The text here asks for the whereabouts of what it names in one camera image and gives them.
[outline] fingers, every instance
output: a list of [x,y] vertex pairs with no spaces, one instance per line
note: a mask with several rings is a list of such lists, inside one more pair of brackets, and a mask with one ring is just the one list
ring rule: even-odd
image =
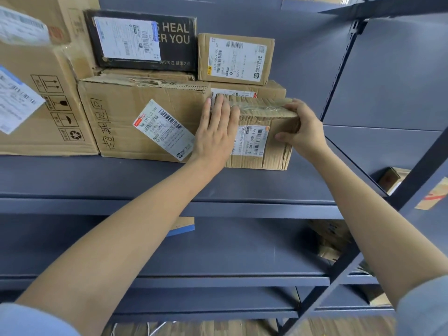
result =
[[299,99],[293,99],[293,102],[286,104],[284,107],[290,111],[297,112],[302,123],[310,122],[311,120],[317,119],[316,114],[313,112],[313,110]]
[[274,138],[277,141],[280,142],[287,142],[288,144],[292,145],[293,139],[294,139],[294,134],[292,133],[286,133],[286,132],[281,132],[281,133],[277,133]]
[[201,122],[199,123],[198,130],[204,131],[208,129],[208,124],[210,122],[210,105],[211,99],[207,98],[207,100],[204,102],[204,106],[202,107]]
[[211,113],[209,129],[216,131],[221,120],[221,110],[224,102],[224,96],[219,94],[215,100],[215,106],[213,107],[213,112]]
[[227,135],[235,140],[235,136],[238,131],[238,122],[240,120],[240,108],[238,106],[232,106],[230,109],[230,119],[227,126]]
[[230,105],[228,103],[228,100],[225,99],[221,107],[221,119],[218,125],[218,131],[227,132],[229,117],[230,117]]

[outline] blue-gray shelving unit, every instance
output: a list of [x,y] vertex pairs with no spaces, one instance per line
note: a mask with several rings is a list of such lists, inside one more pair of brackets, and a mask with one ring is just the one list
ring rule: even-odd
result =
[[[448,0],[100,4],[197,16],[199,32],[275,38],[271,78],[306,101],[333,151],[448,254],[448,200],[414,209],[448,175],[448,17],[425,15],[447,11]],[[376,183],[389,166],[412,169],[391,197]],[[0,157],[0,301],[14,300],[79,237],[179,167],[100,156]],[[356,272],[356,245],[334,265],[316,255],[306,220],[342,216],[298,154],[287,171],[224,169],[182,215],[196,217],[195,230],[163,241],[111,322],[276,318],[286,335],[307,317],[393,314],[352,287],[378,283]]]

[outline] floor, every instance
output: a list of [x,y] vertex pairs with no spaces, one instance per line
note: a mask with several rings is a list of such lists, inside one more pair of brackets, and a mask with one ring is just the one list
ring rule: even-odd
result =
[[[150,332],[156,323],[150,323]],[[392,317],[365,317],[322,319],[303,322],[291,336],[393,336],[395,319]],[[112,325],[102,336],[112,334]],[[168,322],[157,336],[271,336],[277,328],[275,320],[233,320],[207,322]],[[146,324],[118,324],[115,336],[147,336]]]

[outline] white sticker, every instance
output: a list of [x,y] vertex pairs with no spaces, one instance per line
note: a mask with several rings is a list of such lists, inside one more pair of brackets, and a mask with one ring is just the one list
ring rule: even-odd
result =
[[194,135],[152,99],[133,125],[179,161],[193,150]]
[[42,21],[0,6],[0,40],[11,45],[47,45],[50,35]]
[[269,126],[238,126],[232,154],[263,157],[268,134]]
[[94,20],[106,58],[160,61],[157,22],[98,16]]
[[45,100],[0,66],[0,131],[10,134]]
[[248,81],[260,81],[267,46],[210,38],[208,74]]
[[398,188],[398,186],[400,186],[400,184],[401,184],[401,181],[399,181],[393,188],[391,188],[391,189],[389,190],[388,195],[389,195],[389,196],[392,196],[392,193],[395,192],[395,190]]
[[257,94],[255,92],[250,91],[237,91],[237,90],[224,90],[222,88],[212,88],[211,89],[211,108],[215,106],[216,95],[225,94],[225,95],[236,95],[239,97],[247,97],[247,98],[256,98]]

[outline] light blue sleeve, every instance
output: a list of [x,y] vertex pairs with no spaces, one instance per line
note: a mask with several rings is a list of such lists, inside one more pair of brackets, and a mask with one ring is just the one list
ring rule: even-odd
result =
[[398,303],[396,336],[448,335],[448,276],[423,283]]
[[0,336],[80,336],[67,322],[14,303],[0,304]]

